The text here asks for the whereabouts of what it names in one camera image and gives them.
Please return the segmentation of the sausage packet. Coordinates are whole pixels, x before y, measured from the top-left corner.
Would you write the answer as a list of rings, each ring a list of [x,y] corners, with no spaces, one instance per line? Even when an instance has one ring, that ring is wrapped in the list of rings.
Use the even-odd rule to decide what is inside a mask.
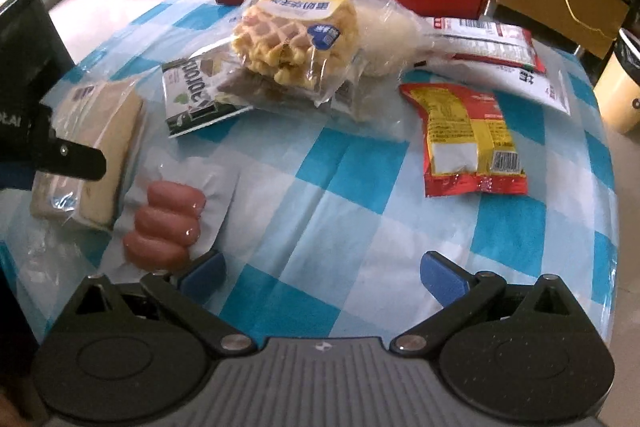
[[[124,198],[99,271],[117,283],[186,269],[214,246],[240,169],[153,147]]]

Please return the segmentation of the white round cake packet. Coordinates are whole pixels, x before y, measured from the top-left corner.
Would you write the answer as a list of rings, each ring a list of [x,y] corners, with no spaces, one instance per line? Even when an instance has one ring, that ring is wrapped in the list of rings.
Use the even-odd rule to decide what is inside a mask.
[[[434,49],[425,20],[396,2],[359,1],[355,4],[363,75],[399,75]]]

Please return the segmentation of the red white snack packet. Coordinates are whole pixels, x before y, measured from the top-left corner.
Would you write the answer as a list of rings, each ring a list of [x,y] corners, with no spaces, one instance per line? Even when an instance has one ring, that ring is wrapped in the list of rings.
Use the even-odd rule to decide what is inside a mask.
[[[546,71],[533,44],[532,34],[521,27],[493,20],[427,17],[423,35],[427,49],[457,60]]]

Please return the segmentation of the red yellow snack packet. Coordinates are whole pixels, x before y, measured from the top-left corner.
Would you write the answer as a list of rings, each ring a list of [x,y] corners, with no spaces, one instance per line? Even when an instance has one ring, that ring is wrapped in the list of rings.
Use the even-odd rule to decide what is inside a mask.
[[[404,83],[422,119],[427,197],[525,195],[527,176],[495,95],[454,83]]]

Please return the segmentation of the beige sandwich bread packet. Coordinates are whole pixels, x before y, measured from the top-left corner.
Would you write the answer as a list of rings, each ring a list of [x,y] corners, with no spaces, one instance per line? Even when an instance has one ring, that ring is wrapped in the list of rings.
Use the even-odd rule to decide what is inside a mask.
[[[53,128],[62,139],[96,148],[106,161],[99,181],[38,173],[32,187],[32,217],[73,220],[98,230],[111,228],[131,147],[139,134],[143,98],[137,80],[85,82],[55,109]]]

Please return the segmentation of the waffle snack bag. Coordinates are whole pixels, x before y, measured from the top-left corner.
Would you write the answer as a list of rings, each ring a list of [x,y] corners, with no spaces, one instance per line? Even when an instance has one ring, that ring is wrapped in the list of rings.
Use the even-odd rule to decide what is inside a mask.
[[[314,105],[326,103],[363,76],[359,1],[244,0],[232,50],[254,74]]]

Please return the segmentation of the Kaprons wafer packet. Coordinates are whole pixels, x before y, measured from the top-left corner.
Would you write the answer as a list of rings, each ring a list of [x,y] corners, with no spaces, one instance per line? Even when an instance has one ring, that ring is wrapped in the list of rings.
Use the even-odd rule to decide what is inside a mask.
[[[222,90],[242,67],[228,46],[216,46],[162,65],[165,121],[171,138],[203,129],[253,109]]]

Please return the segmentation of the blue white checkered tablecloth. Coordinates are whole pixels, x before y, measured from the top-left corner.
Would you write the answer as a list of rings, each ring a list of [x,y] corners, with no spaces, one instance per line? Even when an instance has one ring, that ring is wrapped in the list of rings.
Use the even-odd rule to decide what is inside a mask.
[[[618,257],[611,152],[577,58],[554,52],[570,113],[499,94],[526,172],[523,196],[424,193],[421,121],[405,107],[398,140],[375,140],[250,112],[169,139],[160,65],[205,44],[227,9],[167,0],[88,54],[49,93],[56,103],[87,72],[142,78],[148,127],[140,158],[239,169],[217,241],[227,276],[209,308],[255,338],[390,339],[434,313],[420,259],[439,251],[513,283],[558,274],[597,330],[613,325]]]

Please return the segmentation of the yellow trash bin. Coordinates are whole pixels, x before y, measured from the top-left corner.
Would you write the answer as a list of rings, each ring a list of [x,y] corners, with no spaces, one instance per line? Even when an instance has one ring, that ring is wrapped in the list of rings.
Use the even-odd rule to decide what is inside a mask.
[[[593,88],[601,117],[625,134],[639,124],[639,38],[620,28],[613,52]]]

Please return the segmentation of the white pouch snack packet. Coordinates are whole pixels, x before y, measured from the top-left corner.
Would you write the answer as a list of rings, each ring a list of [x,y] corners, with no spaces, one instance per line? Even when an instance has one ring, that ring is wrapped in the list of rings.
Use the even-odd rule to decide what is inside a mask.
[[[562,68],[552,67],[549,72],[529,72],[521,67],[477,61],[446,60],[437,56],[427,61],[417,62],[414,67],[470,86],[517,95],[570,115],[570,100],[566,87],[567,75]]]

